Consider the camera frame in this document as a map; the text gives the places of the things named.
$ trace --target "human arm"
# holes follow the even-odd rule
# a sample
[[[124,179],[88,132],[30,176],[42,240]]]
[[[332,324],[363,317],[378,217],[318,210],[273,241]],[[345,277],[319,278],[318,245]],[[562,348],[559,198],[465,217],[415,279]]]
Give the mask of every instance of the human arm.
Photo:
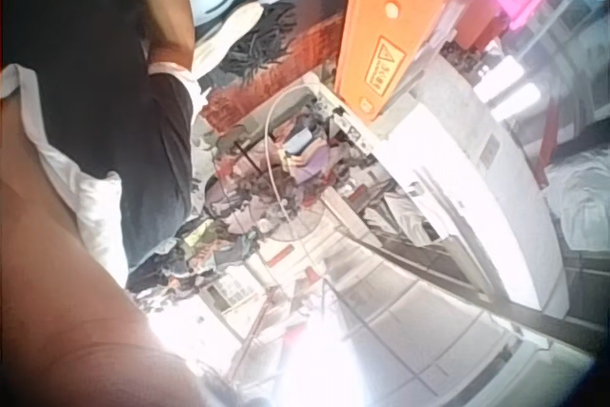
[[[86,252],[17,98],[1,108],[0,336],[11,387],[32,405],[200,405],[193,375]]]
[[[149,62],[193,65],[194,25],[189,0],[146,0]]]

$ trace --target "white machine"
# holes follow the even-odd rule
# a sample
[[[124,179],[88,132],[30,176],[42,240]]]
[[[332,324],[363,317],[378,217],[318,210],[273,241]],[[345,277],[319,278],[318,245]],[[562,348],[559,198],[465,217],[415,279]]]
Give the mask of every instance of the white machine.
[[[320,108],[377,158],[438,234],[461,241],[476,266],[466,274],[482,291],[566,315],[566,276],[539,185],[509,132],[447,61],[435,56],[410,90],[399,84],[370,125],[314,73],[303,80]]]

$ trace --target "black shorts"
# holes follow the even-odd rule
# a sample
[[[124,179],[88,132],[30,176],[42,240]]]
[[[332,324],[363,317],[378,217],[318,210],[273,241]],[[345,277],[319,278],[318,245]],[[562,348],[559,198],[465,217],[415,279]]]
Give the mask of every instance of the black shorts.
[[[112,0],[2,0],[2,66],[36,71],[49,142],[97,178],[122,179],[131,268],[191,209],[193,102],[171,74],[148,74],[140,37]]]

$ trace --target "white fabric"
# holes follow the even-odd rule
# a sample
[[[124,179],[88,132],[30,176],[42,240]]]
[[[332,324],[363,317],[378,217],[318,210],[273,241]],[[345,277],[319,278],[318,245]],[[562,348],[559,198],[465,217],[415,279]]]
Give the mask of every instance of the white fabric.
[[[572,250],[610,251],[610,149],[576,154],[546,169],[544,195]]]
[[[388,204],[400,229],[416,247],[425,247],[433,242],[423,229],[423,222],[426,218],[411,198],[398,193],[386,193],[383,195],[383,199]]]
[[[209,88],[205,93],[201,92],[199,82],[194,75],[182,66],[178,66],[172,62],[155,62],[149,65],[149,74],[154,75],[156,73],[168,73],[175,76],[189,92],[191,100],[193,101],[193,119],[191,124],[199,115],[199,112],[208,105],[208,99],[206,96],[210,92]]]
[[[4,68],[0,78],[0,98],[21,88],[21,120],[26,136],[38,150],[52,186],[76,215],[85,248],[124,287],[129,269],[121,230],[120,177],[109,173],[103,180],[93,178],[49,144],[34,71],[12,64]]]

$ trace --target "yellow warning label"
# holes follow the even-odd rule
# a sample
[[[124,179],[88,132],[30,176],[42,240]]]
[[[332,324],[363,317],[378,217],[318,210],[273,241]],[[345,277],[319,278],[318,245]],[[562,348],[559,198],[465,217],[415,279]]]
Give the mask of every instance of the yellow warning label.
[[[403,50],[384,37],[379,37],[371,65],[366,73],[367,84],[379,95],[385,94],[404,59]]]

